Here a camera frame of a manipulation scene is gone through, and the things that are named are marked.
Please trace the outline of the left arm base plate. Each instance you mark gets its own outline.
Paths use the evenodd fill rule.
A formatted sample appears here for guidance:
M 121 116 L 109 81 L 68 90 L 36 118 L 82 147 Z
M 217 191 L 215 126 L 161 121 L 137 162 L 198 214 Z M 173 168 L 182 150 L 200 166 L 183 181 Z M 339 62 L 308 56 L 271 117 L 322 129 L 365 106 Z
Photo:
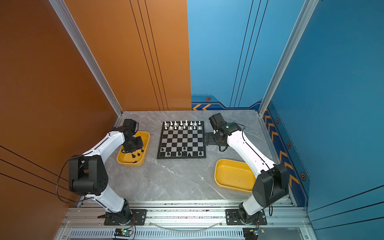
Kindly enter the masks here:
M 147 218 L 146 209 L 129 210 L 125 215 L 123 213 L 105 213 L 98 218 L 104 218 L 105 226 L 143 226 Z

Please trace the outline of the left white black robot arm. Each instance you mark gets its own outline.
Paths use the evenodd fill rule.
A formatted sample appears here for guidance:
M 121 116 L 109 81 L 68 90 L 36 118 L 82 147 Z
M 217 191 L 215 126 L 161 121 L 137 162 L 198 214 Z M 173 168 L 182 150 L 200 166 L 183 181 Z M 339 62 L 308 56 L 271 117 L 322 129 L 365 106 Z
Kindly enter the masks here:
M 143 148 L 142 138 L 136 136 L 138 128 L 135 120 L 124 120 L 90 150 L 69 159 L 70 191 L 98 203 L 106 211 L 102 218 L 122 226 L 133 225 L 134 216 L 128 201 L 110 187 L 105 162 L 120 147 L 128 154 Z

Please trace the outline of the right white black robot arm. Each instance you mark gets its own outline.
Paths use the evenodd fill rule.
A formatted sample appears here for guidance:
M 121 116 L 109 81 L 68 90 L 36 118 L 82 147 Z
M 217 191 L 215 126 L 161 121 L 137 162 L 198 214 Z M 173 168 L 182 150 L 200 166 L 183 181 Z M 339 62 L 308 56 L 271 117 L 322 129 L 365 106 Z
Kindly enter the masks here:
M 257 149 L 247 138 L 245 126 L 226 122 L 220 113 L 212 115 L 209 121 L 217 145 L 234 149 L 256 177 L 253 195 L 239 205 L 242 223 L 250 225 L 262 210 L 289 194 L 289 172 L 284 164 L 275 164 Z

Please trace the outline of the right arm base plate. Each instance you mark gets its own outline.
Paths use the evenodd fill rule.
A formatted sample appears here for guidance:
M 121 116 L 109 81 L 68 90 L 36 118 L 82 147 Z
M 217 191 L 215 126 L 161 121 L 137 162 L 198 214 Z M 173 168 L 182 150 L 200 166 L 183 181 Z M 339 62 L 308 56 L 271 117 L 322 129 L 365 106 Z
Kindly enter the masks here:
M 258 225 L 266 226 L 267 218 L 264 210 L 261 210 L 253 215 L 248 215 L 244 210 L 226 209 L 226 223 L 229 226 L 235 225 Z

